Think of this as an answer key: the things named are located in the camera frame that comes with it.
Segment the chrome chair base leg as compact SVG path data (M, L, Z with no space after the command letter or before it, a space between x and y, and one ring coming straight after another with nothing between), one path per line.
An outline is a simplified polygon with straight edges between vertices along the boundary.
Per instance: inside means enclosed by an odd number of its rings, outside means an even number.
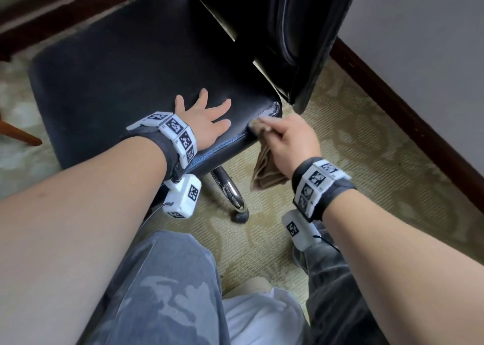
M234 209L238 213L245 213L247 211L247 206L244 198L223 167L219 166L215 168L210 174L223 195L226 197L227 201L232 204Z

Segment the beige shoe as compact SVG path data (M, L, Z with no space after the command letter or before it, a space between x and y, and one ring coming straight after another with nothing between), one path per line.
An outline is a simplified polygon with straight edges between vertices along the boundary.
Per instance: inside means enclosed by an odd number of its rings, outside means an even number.
M266 278L262 276L252 277L225 293L223 299L256 293L269 293L272 289L273 286Z

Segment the person's right forearm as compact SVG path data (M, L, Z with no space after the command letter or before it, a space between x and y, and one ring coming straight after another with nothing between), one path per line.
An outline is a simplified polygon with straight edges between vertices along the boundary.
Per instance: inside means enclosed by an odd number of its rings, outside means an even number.
M484 266L356 190L322 222L391 345L484 345Z

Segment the wrist marker band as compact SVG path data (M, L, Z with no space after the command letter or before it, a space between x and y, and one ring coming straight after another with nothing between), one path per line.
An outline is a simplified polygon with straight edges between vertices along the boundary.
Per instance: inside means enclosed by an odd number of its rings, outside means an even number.
M126 128L121 141L140 136L154 142L166 159L163 181L176 178L176 173L190 164L197 154L197 141L191 127L179 116L157 111Z
M357 189L346 172L321 157L302 162L294 171L291 184L293 203L308 222L320 220L337 196Z

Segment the white shirt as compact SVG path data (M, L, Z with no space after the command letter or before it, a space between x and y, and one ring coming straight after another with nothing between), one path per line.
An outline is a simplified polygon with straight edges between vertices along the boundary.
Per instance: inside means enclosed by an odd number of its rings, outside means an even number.
M309 324L296 299L280 288L223 300L231 345L307 345Z

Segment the person's left forearm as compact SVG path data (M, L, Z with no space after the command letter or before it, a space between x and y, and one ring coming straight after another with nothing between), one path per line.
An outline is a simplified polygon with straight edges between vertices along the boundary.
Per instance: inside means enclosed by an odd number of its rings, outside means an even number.
M132 137L0 201L0 345L75 345L166 175Z

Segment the left wrist marker band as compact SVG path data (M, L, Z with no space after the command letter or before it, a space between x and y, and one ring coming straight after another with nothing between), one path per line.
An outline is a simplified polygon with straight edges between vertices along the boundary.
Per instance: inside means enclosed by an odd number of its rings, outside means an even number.
M154 142L166 159L163 181L176 178L176 173L190 164L197 154L197 141L191 127L179 116L157 111L126 128L121 141L140 136Z

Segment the dark wooden baseboard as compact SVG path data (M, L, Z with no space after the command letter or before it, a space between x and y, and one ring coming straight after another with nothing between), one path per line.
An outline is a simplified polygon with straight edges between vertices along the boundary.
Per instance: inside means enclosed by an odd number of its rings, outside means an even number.
M128 0L21 0L0 9L0 61Z
M484 214L484 177L340 38L336 38L330 56Z

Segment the brown wooden furniture leg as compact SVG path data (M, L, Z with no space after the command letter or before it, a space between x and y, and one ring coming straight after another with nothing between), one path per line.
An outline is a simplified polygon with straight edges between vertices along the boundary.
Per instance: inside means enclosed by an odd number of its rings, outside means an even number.
M29 146L40 146L43 144L42 140L38 137L25 132L24 130L17 128L6 122L2 117L0 110L0 136L5 136L14 140L18 140L28 144Z

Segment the person's left hand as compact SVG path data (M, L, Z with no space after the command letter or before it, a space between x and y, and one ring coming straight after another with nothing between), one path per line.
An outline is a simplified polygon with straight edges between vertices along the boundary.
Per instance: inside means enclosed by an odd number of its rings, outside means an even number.
M216 139L225 132L213 132L212 122L219 121L231 107L231 99L226 99L221 105L207 108L208 91L201 89L195 104L185 111L175 111L188 126L190 126L197 141L197 149L205 150L212 146Z

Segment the person's right hand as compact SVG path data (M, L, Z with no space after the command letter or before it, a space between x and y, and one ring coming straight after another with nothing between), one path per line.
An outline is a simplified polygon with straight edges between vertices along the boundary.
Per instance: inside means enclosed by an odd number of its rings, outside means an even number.
M260 116L282 136L273 132L264 135L275 159L275 165L288 178L307 159L321 157L320 143L312 127L298 114L285 117Z

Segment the right wrist marker band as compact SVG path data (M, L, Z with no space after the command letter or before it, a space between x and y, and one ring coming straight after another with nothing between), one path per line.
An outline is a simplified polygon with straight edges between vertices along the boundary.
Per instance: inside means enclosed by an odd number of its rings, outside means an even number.
M294 171L291 184L293 203L308 222L320 220L337 196L357 189L346 172L321 157L302 162Z

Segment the black leather chair seat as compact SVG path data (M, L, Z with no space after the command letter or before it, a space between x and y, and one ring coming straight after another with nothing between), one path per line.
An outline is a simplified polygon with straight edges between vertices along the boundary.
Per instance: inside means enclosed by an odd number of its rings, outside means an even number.
M282 115L279 95L200 0L136 0L36 55L28 71L35 101L62 169L111 148L126 127L176 95L191 107L231 99L231 127L186 168L202 176L253 145L258 116Z

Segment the beige cloth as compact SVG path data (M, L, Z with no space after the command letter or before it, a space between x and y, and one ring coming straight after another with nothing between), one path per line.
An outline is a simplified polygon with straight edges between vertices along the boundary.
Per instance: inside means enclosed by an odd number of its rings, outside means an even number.
M274 156L264 137L265 134L257 136L260 142L260 152L251 178L251 191L266 190L277 185L286 184L289 181L275 165Z

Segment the black leather chair backrest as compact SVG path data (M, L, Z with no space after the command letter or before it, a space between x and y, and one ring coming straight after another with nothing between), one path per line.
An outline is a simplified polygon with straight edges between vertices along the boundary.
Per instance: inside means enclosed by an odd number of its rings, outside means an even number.
M201 0L301 115L353 0Z

